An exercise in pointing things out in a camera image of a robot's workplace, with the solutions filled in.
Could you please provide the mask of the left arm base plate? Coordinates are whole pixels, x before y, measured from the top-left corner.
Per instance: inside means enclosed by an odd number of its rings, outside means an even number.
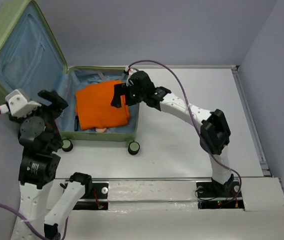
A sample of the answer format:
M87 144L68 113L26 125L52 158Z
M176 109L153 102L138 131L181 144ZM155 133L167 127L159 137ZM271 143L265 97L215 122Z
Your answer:
M73 210L106 211L108 210L108 182L93 182L90 193L85 194L75 204Z

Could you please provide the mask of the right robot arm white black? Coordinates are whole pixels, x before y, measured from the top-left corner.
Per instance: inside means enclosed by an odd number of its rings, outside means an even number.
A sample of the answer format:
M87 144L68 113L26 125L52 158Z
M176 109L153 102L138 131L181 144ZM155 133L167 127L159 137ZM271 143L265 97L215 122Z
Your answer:
M171 90L155 86L144 71L131 71L125 83L114 85L111 106L120 108L144 102L147 106L171 114L195 127L199 133L200 146L209 154L212 167L212 190L217 196L230 191L234 180L228 159L231 135L223 111L209 111L186 102Z

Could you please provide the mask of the green suitcase with blue lining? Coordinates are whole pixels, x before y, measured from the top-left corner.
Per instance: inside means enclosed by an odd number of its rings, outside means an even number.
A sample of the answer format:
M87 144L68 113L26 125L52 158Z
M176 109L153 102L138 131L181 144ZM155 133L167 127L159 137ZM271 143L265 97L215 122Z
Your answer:
M123 68L106 66L68 67L60 47L38 4L33 0L8 0L0 7L0 105L15 89L23 89L37 102L41 90L56 90L68 103L57 119L65 139L127 142L128 152L136 155L140 145L135 141L139 106L129 107L129 123L107 128L74 131L75 92L90 84L122 80Z

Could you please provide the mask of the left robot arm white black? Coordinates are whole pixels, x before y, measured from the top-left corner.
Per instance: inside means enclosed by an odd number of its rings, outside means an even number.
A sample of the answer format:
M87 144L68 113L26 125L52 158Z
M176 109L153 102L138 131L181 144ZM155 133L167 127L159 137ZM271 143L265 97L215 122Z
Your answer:
M78 200L92 193L92 177L76 172L70 176L55 206L46 211L49 193L56 177L63 146L56 119L68 107L56 91L41 90L39 97L48 100L27 116L20 127L19 143L24 147L19 170L21 201L11 238L13 240L61 239L61 229Z

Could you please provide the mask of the pink round powder puff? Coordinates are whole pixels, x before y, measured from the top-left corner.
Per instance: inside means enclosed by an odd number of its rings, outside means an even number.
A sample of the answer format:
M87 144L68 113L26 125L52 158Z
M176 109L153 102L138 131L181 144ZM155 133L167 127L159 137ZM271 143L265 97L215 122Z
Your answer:
M107 128L95 128L95 131L97 133L105 133L107 131Z

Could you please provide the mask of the orange cloth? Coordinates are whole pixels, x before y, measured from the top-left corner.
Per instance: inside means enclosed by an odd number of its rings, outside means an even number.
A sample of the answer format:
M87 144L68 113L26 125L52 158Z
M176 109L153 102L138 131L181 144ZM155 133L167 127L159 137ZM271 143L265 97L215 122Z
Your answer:
M111 106L114 86L121 83L121 80L109 80L75 92L75 112L82 130L117 128L129 123L130 113L126 105L120 108Z

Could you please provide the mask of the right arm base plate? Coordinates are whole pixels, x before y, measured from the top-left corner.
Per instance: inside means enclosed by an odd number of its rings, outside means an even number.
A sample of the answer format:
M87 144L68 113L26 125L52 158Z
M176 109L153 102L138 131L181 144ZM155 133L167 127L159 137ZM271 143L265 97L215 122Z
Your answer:
M238 181L233 182L230 190L223 193L217 193L212 186L209 181L196 183L194 195L200 210L245 209L242 193L235 196L239 190Z

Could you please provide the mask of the black mascara tube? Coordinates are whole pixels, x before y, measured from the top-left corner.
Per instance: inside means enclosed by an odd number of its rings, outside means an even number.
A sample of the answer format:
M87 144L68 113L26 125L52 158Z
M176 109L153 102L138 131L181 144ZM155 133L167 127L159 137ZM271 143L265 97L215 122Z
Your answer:
M76 115L74 120L74 131L77 132L79 130L79 117Z

